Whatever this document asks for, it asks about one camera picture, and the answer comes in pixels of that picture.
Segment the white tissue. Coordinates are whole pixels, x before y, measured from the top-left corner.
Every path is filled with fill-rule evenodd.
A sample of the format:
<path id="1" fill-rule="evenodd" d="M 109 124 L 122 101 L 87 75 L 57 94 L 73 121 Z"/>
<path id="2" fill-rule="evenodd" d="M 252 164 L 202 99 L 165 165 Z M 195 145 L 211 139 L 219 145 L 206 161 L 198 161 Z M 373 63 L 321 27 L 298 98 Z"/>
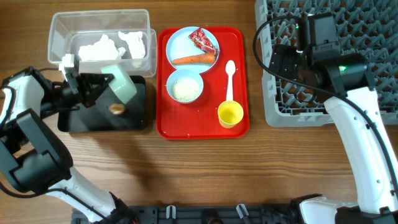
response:
<path id="1" fill-rule="evenodd" d="M 124 47 L 116 48 L 115 43 L 103 34 L 99 41 L 93 45 L 84 45 L 79 48 L 78 56 L 81 61 L 102 61 L 121 59 L 126 53 Z"/>
<path id="2" fill-rule="evenodd" d="M 146 48 L 142 40 L 143 32 L 129 32 L 127 34 L 119 31 L 118 36 L 125 41 L 129 47 L 129 52 L 133 59 L 141 59 L 146 56 Z"/>

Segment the brown food scrap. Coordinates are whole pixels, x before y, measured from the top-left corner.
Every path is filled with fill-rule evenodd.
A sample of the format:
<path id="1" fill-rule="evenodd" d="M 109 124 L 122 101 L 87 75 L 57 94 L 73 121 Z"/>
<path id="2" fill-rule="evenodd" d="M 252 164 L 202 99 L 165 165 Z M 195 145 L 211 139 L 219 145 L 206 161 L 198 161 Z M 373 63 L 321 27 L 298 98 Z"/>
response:
<path id="1" fill-rule="evenodd" d="M 109 107 L 109 111 L 113 114 L 113 115 L 121 115 L 126 111 L 125 105 L 124 104 L 119 104 L 119 103 L 115 103 L 112 104 Z"/>

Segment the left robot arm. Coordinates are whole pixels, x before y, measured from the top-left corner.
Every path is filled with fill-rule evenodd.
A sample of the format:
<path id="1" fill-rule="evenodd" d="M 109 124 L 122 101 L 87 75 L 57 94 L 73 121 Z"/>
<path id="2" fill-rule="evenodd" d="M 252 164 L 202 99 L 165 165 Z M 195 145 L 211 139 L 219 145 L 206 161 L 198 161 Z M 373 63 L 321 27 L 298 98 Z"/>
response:
<path id="1" fill-rule="evenodd" d="M 1 190 L 15 198 L 48 195 L 71 205 L 90 223 L 139 223 L 139 217 L 111 192 L 81 175 L 72 156 L 44 123 L 58 112 L 90 107 L 116 77 L 112 73 L 66 70 L 65 81 L 51 82 L 27 67 L 3 80 L 1 173 L 14 188 Z"/>

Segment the orange carrot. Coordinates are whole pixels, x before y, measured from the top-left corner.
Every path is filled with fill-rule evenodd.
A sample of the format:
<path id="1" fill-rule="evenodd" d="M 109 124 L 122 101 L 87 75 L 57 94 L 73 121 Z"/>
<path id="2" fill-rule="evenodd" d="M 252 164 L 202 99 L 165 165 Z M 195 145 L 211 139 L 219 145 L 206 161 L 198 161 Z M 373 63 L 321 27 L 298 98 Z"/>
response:
<path id="1" fill-rule="evenodd" d="M 177 58 L 172 61 L 173 65 L 186 64 L 213 64 L 216 61 L 216 56 L 213 53 L 205 53 L 200 55 L 192 55 L 188 57 Z"/>

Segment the red snack wrapper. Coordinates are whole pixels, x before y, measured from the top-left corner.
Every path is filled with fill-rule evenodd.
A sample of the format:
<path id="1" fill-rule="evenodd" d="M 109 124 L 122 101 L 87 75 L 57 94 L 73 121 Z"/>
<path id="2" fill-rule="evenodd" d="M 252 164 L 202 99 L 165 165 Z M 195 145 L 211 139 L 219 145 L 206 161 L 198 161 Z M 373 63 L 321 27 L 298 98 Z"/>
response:
<path id="1" fill-rule="evenodd" d="M 206 36 L 202 28 L 198 28 L 197 30 L 193 31 L 188 38 L 193 42 L 193 44 L 199 48 L 200 50 L 206 53 L 212 53 L 216 55 L 218 50 L 210 41 L 210 39 Z"/>

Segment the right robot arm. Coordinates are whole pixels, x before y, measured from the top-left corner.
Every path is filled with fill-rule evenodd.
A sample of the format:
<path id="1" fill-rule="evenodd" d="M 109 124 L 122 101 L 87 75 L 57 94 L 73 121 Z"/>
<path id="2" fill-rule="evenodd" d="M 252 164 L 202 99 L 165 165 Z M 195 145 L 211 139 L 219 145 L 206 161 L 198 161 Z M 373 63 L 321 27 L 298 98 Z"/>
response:
<path id="1" fill-rule="evenodd" d="M 382 122 L 376 82 L 366 59 L 341 55 L 330 13 L 292 17 L 295 46 L 274 47 L 266 70 L 312 89 L 333 120 L 357 190 L 355 202 L 320 194 L 292 201 L 297 223 L 396 223 L 397 158 Z"/>

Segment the mint green bowl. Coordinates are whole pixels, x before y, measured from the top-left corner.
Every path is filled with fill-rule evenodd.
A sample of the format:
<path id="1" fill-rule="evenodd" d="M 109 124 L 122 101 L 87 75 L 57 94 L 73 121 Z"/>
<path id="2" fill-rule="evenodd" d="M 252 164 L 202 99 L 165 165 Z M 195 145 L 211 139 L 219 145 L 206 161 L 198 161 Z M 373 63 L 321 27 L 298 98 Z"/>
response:
<path id="1" fill-rule="evenodd" d="M 120 65 L 101 67 L 101 73 L 114 76 L 109 87 L 122 103 L 127 104 L 136 95 L 137 89 L 134 82 Z"/>

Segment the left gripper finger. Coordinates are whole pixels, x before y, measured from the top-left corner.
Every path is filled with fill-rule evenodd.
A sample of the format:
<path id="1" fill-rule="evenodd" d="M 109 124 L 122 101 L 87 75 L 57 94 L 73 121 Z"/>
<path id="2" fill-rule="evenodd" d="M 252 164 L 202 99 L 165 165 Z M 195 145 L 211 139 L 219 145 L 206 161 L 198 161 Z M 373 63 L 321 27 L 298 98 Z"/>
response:
<path id="1" fill-rule="evenodd" d="M 81 73 L 78 77 L 80 86 L 108 85 L 114 80 L 114 75 L 110 73 Z"/>
<path id="2" fill-rule="evenodd" d="M 96 104 L 96 100 L 107 89 L 111 79 L 88 79 L 83 81 L 82 104 L 89 108 Z"/>

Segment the light blue rice bowl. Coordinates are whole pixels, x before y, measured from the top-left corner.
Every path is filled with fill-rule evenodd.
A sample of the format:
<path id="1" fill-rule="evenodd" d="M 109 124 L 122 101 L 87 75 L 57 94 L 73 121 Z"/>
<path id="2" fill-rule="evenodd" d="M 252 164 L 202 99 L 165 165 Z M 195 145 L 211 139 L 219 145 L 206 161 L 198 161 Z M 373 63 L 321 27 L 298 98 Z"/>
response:
<path id="1" fill-rule="evenodd" d="M 200 97 L 204 89 L 201 75 L 193 70 L 181 69 L 170 74 L 166 89 L 169 96 L 178 103 L 188 104 Z"/>

